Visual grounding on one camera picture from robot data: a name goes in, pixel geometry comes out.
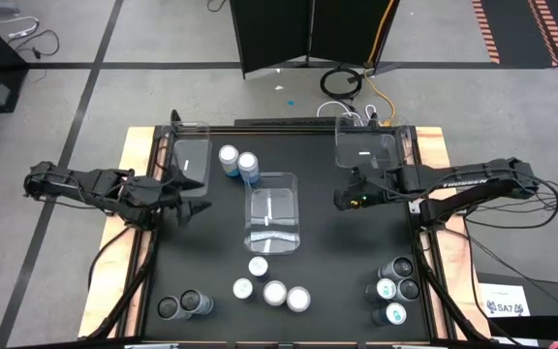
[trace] transparent plastic box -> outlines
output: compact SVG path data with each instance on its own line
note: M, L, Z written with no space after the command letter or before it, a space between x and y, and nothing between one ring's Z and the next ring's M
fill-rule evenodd
M371 165L386 169L399 164L397 146L392 135L352 126L349 116L337 116L335 124L335 162L341 168Z
M294 252L300 245L296 176L261 173L246 184L245 197L245 246L262 255Z
M183 198L196 198L208 191L210 178L210 127L204 122L173 122L164 126L164 134L171 133L173 143L169 161L170 172L182 172L189 179L204 184L204 187L185 190L180 193Z

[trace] can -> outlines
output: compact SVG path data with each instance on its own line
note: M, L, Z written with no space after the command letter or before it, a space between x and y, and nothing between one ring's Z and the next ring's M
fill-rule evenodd
M395 283L387 278L365 287L365 298L371 302L387 301L395 297Z
M402 325L406 321L406 309L400 303L391 303L372 311L372 321L377 326Z
M249 261L249 272L260 282L268 280L268 262L264 257L253 257Z
M393 301L414 301L419 297L419 286L411 279L403 279L397 283L397 292Z
M288 292L281 281L273 280L263 287L263 299L272 306L279 306L286 301Z
M260 179L258 158L250 152L244 152L238 157L240 176L246 183L253 184Z
M180 305L192 314L206 315L214 308L214 299L198 290L188 290L180 296Z
M240 170L238 169L238 149L233 145L223 145L219 150L219 161L221 167L227 176L238 176Z
M378 268L378 278L387 278L393 281L405 279L413 273L413 264L406 257L397 257L384 267Z
M288 308L293 312L303 312L311 304L311 295L304 287L296 286L288 292Z
M190 312L180 307L180 301L176 297L167 296L159 301L158 305L159 317L163 320L186 320L191 318Z
M243 300L244 302L251 302L255 297L253 293L253 284L249 279L246 278L239 278L233 284L233 295L236 296L239 300Z

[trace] wooden table frame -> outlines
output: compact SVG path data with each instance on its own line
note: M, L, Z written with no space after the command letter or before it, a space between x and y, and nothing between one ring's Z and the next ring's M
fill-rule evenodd
M147 174L154 131L154 127L129 128L119 164L120 169L134 169L137 175ZM417 135L418 152L423 165L433 168L450 166L450 160L447 155L447 148L441 128L417 127ZM159 152L158 156L160 160L162 156L164 156L164 152ZM162 175L161 170L158 168L150 170L155 177L160 178ZM441 189L433 192L430 197L443 199L453 194L455 194L455 189ZM456 232L466 234L462 218L460 217L453 216L447 223L447 227ZM118 216L107 217L103 230L101 247L117 235L123 228L123 222ZM122 295L133 256L135 234L133 230L129 231L106 250L101 259L96 263L78 336L85 336L96 330ZM141 238L141 246L137 260L138 267L145 258L149 237L149 232L143 232L141 233L141 237L138 237ZM427 248L427 238L422 237L421 239L423 245ZM468 240L446 231L440 231L437 234L437 241L449 294L464 315L471 320L475 328L483 335L490 337L487 320L483 318L479 312L473 298L473 291L471 288L472 266L470 264ZM425 256L428 263L432 265L431 250L426 251ZM475 282L479 287L476 273ZM141 289L142 286L139 287L129 305L127 321L123 330L125 336L135 335L138 313L140 311ZM481 302L480 294L478 290L478 298ZM431 287L430 295L437 335L439 338L448 338L443 308L440 300L434 291L431 290ZM459 329L456 329L456 333L458 339L464 338ZM115 331L112 331L109 336L115 336Z

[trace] white bottle cap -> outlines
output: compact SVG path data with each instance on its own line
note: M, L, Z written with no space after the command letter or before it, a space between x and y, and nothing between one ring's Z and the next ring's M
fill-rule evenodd
M219 150L219 159L222 163L234 163L238 160L238 150L231 145L223 145Z
M391 303L387 305L387 319L393 325L401 325L406 321L406 309L400 303Z
M253 276L264 276L268 271L268 262L264 257L253 257L249 262L249 271Z
M246 300L253 293L253 284L246 278L239 278L233 284L233 295L240 300Z
M281 281L270 281L263 287L263 299L272 306L279 306L286 301L286 285Z
M294 312L301 312L307 310L311 304L311 295L303 287L293 287L288 292L288 308Z
M245 170L250 171L257 167L258 159L255 155L250 152L244 152L240 154L238 158L238 167Z
M376 292L378 292L378 295L382 297L383 300L392 299L395 297L395 293L397 292L395 282L387 278L378 280L378 283L376 283Z

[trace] yellow cable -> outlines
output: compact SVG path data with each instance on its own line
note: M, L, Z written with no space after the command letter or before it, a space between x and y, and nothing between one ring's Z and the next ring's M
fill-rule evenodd
M374 39L374 46L372 47L372 51L369 53L369 58L367 58L367 63L372 63L372 58L374 58L374 52L376 52L376 45L378 44L378 39L380 38L380 33L383 31L383 24L385 24L385 19L387 19L388 12L393 5L394 0L390 0L388 2L387 9L385 10L385 14L383 18L380 20L380 24L378 24L378 32L376 32L376 39Z
M378 93L379 96L383 97L383 99L385 99L385 101L387 101L387 103L391 106L391 117L388 120L383 122L383 126L390 126L391 121L395 117L395 105L393 104L393 102L390 100L389 97L385 96L385 94L383 92L379 91L378 88L376 88L376 85L374 84L374 82L372 82L372 80L370 80L367 77L367 72L363 72L363 76L365 77L367 82L369 82L369 84L372 86L374 91L376 91L376 93Z

